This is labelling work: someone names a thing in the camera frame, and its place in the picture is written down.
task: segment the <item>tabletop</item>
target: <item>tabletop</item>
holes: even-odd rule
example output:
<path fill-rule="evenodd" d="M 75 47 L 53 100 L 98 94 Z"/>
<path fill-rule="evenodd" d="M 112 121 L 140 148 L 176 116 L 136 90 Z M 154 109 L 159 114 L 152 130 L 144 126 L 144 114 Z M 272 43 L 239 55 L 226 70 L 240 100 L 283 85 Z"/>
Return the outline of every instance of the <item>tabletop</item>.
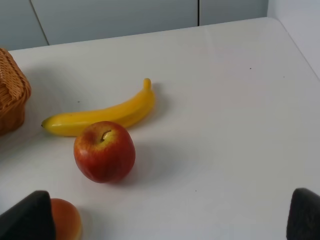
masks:
<path fill-rule="evenodd" d="M 73 203 L 83 240 L 283 240 L 295 188 L 320 193 L 320 83 L 271 18 L 11 52 L 32 87 L 0 138 L 0 212 L 35 190 Z M 107 108 L 150 78 L 120 184 L 88 180 L 50 115 Z"/>

